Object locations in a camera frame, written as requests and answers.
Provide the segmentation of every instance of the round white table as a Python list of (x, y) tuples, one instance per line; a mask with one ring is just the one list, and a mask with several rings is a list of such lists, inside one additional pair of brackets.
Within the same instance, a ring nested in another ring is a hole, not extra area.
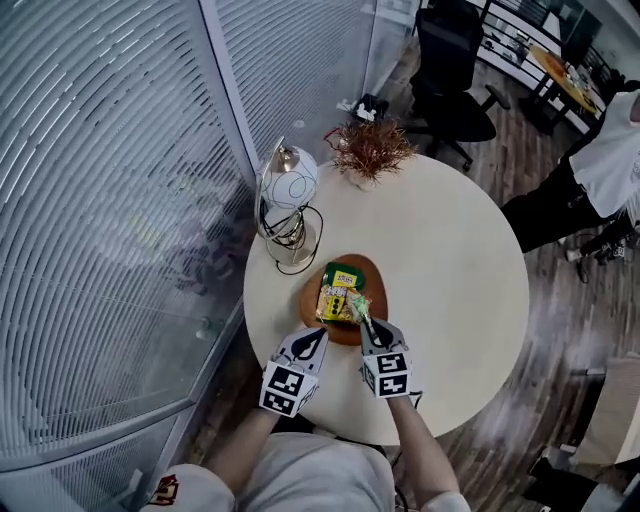
[[(409, 346), (411, 388), (424, 391), (418, 410), (432, 433), (470, 419), (513, 369), (529, 313), (522, 252), (498, 207), (470, 179), (424, 156), (405, 161), (372, 192), (324, 164), (311, 204), (324, 233), (305, 272), (282, 275), (264, 240), (251, 247), (244, 309), (260, 364), (304, 327), (297, 300), (307, 279), (338, 256), (363, 254), (382, 275), (389, 321)], [(313, 222), (313, 212), (306, 218)], [(329, 343), (320, 389), (302, 414), (347, 439), (398, 444), (388, 406), (362, 382), (360, 364), (360, 347)]]

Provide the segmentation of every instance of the table lamp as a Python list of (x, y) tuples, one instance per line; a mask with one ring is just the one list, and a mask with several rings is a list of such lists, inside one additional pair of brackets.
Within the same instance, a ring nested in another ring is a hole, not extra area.
[(280, 137), (258, 172), (254, 206), (258, 235), (279, 264), (300, 265), (316, 252), (316, 230), (303, 212), (317, 181), (318, 166), (311, 155), (286, 146)]

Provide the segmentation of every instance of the snack bag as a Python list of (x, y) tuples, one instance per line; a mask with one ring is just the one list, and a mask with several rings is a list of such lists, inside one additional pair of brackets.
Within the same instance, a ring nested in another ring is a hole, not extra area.
[(359, 269), (340, 263), (327, 264), (318, 296), (316, 318), (321, 322), (359, 324), (362, 318), (347, 305), (347, 295), (360, 295), (363, 287), (364, 274)]

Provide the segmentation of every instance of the white sleeve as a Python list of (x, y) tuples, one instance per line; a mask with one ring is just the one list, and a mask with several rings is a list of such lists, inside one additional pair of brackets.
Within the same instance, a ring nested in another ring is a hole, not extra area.
[(471, 512), (471, 509), (462, 494), (445, 492), (425, 503), (420, 512)]
[(140, 512), (231, 512), (235, 497), (211, 471), (193, 464), (169, 468)]

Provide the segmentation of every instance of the office chair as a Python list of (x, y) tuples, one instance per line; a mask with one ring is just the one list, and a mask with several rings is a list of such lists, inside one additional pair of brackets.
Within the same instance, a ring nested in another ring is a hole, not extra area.
[(480, 105), (468, 92), (473, 81), (476, 54), (484, 32), (476, 8), (466, 0), (441, 0), (433, 8), (416, 14), (420, 41), (420, 69), (411, 78), (413, 115), (427, 126), (403, 127), (407, 133), (427, 133), (433, 142), (427, 156), (435, 158), (440, 142), (465, 159), (464, 170), (473, 159), (458, 142), (481, 142), (496, 136), (487, 110), (496, 102), (505, 110), (509, 101), (491, 85), (489, 98)]

